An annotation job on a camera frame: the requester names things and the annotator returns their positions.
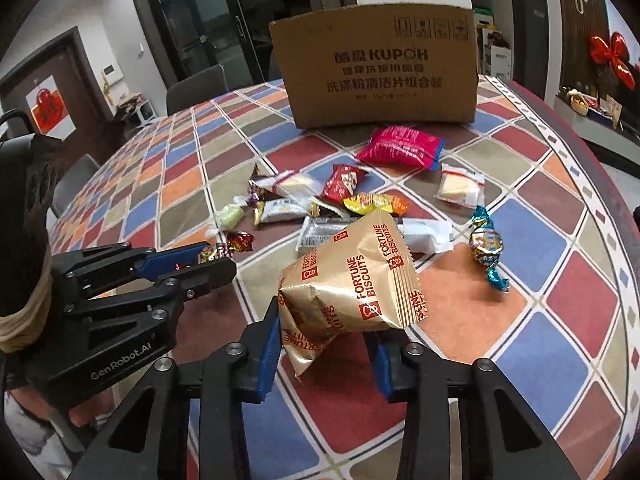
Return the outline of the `gold fortune biscuits bag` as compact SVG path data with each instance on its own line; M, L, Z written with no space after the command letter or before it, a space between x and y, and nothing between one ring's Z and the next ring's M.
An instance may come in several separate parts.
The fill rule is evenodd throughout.
M338 336L404 328L427 318L409 248L391 214L375 210L281 272L281 338L294 374Z

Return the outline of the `blue foil candy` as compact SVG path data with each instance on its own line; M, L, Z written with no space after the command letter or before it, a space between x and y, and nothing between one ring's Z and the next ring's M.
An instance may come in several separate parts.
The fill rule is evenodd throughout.
M510 289L510 282L498 270L504 248L503 239L496 231L494 222L485 207L476 206L473 211L469 248L473 259L484 268L489 285L498 292L506 294Z

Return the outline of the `purple white cake packet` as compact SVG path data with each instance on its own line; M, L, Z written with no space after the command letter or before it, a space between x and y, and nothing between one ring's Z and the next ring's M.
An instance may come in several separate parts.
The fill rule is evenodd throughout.
M257 165L248 179L248 194L253 203L286 198L294 204L307 207L322 191L323 185L315 178L294 170L280 174L261 174Z

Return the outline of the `red brown snack packet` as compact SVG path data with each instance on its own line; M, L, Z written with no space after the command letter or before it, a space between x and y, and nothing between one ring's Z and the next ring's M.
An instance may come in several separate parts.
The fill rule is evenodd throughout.
M334 164L332 174L323 185L320 198L341 205L345 198L355 195L358 184L367 174L367 171L360 167Z

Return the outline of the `clear packet white cake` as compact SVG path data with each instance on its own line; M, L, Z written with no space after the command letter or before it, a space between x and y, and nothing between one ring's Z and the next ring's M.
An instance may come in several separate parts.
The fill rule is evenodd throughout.
M465 208L484 207L485 184L484 174L443 162L435 197Z

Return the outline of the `pink snack packet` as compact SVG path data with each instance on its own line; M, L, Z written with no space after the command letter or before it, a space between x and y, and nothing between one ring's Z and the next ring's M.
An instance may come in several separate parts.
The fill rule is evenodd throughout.
M356 159L368 165L434 170L445 141L406 126L378 128Z

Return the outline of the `red gold wrapped candy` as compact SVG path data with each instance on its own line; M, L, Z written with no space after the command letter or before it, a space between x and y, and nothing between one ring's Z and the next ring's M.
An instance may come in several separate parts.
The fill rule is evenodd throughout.
M223 242L208 244L198 253L198 263L208 263L221 258L231 259L239 252L251 252L253 243L254 235L249 232L228 232Z

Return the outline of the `green wrapped candy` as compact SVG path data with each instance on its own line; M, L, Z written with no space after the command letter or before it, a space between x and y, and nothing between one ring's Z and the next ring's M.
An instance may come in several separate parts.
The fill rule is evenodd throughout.
M232 201L224 205L216 213L216 222L219 229L233 231L244 218L247 201L242 196L234 196Z

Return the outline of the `grey white snack bar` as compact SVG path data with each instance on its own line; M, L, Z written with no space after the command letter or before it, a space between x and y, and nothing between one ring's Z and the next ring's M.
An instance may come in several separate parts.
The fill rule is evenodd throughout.
M263 223L290 221L305 217L317 218L320 207L314 202L297 203L290 198L258 202L254 208L254 225Z

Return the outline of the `white silver snack bar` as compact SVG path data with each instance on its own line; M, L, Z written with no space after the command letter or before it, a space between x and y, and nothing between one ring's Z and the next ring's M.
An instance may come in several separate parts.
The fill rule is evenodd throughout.
M356 221L356 218L307 217L303 222L295 250L299 255L306 254ZM442 254L454 248L454 229L450 222L420 218L395 218L395 222L413 254Z

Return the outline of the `brown door red poster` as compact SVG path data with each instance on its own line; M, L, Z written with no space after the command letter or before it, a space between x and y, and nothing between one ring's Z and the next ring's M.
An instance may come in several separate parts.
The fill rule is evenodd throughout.
M30 120L28 127L10 127L10 138L33 131L61 140L69 167L85 154L103 164L122 140L122 128L114 121L76 27L47 41L1 77L1 105Z

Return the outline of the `grey dining chair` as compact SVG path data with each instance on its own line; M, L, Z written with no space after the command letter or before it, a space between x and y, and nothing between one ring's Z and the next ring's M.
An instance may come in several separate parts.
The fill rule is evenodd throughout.
M229 91L224 68L220 64L173 84L166 94L167 114L173 115L191 106L222 96Z

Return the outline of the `brown cardboard box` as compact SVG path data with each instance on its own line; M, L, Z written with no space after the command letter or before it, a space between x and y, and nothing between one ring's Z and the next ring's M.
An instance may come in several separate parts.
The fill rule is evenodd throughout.
M471 10L431 3L345 6L270 25L296 126L475 118Z

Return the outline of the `low white tv bench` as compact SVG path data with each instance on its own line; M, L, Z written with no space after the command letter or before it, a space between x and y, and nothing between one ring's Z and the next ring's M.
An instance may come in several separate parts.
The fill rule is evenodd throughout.
M582 116L575 112L559 96L554 98L553 109L573 128L582 138L605 148L615 155L620 155L638 164L640 162L639 141L628 133L614 129L610 122L598 114Z

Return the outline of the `white storage shelf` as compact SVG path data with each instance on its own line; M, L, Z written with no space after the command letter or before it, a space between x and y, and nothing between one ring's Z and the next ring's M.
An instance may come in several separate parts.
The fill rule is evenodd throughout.
M473 9L476 28L477 68L485 76L512 78L512 50L506 37L496 27L491 10Z

